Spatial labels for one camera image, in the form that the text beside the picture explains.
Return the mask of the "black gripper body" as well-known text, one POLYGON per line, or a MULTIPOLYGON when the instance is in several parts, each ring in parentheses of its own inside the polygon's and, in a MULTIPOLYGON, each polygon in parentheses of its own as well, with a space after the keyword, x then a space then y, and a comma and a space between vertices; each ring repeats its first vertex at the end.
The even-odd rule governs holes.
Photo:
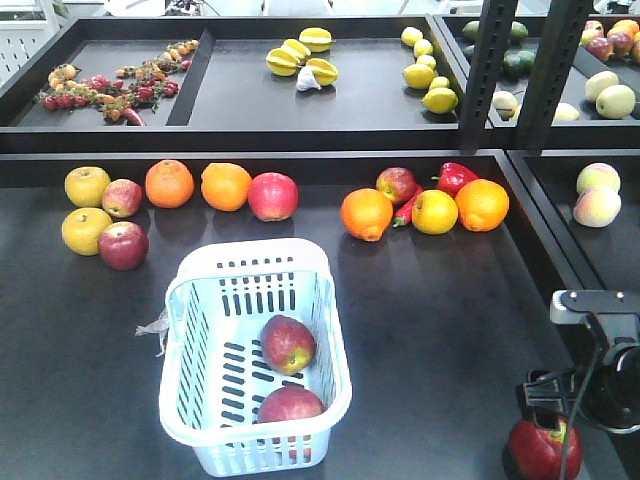
POLYGON ((639 430, 639 344, 619 342, 560 371, 532 370, 522 384, 522 414, 552 430, 562 419, 581 415, 612 433, 639 430))

